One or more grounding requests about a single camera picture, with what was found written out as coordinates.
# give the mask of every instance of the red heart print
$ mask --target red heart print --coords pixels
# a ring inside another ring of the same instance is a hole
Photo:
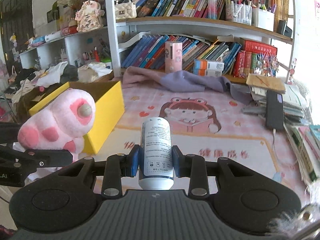
[[[146,117],[149,115],[149,113],[146,113],[145,111],[143,111],[143,112],[140,112],[139,115],[140,117]]]
[[[237,106],[238,104],[237,104],[235,101],[230,101],[230,102],[229,102],[229,105],[231,105],[231,106]]]

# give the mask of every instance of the smartphone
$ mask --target smartphone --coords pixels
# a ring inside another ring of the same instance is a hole
[[[283,101],[282,95],[272,91],[267,91],[266,127],[269,129],[283,130]]]

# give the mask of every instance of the yellow box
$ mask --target yellow box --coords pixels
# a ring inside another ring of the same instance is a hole
[[[121,83],[114,81],[94,83],[68,82],[32,107],[29,110],[30,115],[39,112],[68,88],[87,91],[96,103],[95,120],[92,129],[84,136],[83,152],[97,154],[124,113]]]

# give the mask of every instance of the doll figurine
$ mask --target doll figurine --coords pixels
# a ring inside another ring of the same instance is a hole
[[[66,90],[22,125],[18,142],[25,149],[65,149],[76,161],[84,148],[83,136],[93,126],[95,111],[95,102],[89,93]]]
[[[81,10],[76,12],[75,20],[78,21],[78,32],[89,32],[103,27],[101,16],[104,11],[101,5],[95,1],[86,1],[83,3]]]

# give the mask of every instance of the ridged rubber pad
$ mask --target ridged rubber pad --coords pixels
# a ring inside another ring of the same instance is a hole
[[[19,230],[11,240],[285,240],[251,236],[221,222],[205,201],[189,199],[183,190],[129,190],[106,200],[77,228],[56,234]]]

